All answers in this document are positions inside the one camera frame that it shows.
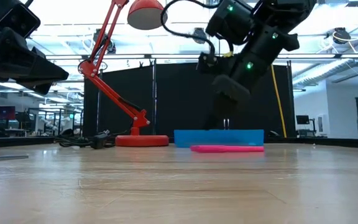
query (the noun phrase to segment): ventilation duct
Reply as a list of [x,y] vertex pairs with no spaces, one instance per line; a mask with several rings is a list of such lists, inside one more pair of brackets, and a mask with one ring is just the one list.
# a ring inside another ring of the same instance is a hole
[[[348,50],[344,54],[353,54],[353,50]],[[309,85],[311,83],[318,83],[321,80],[324,80],[332,75],[336,75],[340,72],[344,72],[351,67],[356,65],[356,59],[354,58],[344,58],[339,59],[329,64],[317,65],[302,74],[293,78],[292,83],[294,85]]]

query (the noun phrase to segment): table surface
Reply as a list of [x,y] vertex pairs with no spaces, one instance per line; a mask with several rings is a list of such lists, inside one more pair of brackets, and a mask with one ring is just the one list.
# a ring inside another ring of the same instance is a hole
[[0,223],[358,223],[358,149],[0,148]]

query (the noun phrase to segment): computer screen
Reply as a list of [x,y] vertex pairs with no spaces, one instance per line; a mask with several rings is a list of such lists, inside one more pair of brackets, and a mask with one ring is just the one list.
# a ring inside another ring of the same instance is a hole
[[297,115],[296,122],[298,124],[310,124],[309,116],[308,115]]
[[14,120],[15,110],[15,106],[0,106],[0,120]]

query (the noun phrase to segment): blue tray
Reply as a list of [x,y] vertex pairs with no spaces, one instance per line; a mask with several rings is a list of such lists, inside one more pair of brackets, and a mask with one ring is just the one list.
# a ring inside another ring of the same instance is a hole
[[173,135],[176,147],[264,145],[264,130],[174,130]]

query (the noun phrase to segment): lamp arm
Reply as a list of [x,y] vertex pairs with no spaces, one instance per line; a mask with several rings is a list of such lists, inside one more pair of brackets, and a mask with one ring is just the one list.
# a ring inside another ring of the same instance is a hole
[[[133,119],[133,127],[131,129],[132,135],[139,134],[139,128],[147,126],[150,124],[150,121],[146,119],[146,110],[140,109],[138,106],[133,103],[123,99],[118,93],[116,93],[109,85],[107,85],[99,77],[99,68],[103,61],[104,54],[106,53],[107,47],[112,36],[112,32],[117,24],[118,17],[122,8],[129,2],[129,0],[112,0],[107,16],[103,22],[102,28],[98,35],[98,39],[94,45],[91,56],[82,61],[78,66],[78,71],[82,73],[85,78],[91,80],[93,84],[96,85],[107,97],[109,97],[115,104],[120,107],[126,114],[128,114]],[[116,14],[112,20],[109,32],[106,35],[106,28],[109,24],[112,11],[114,7],[117,6]]]

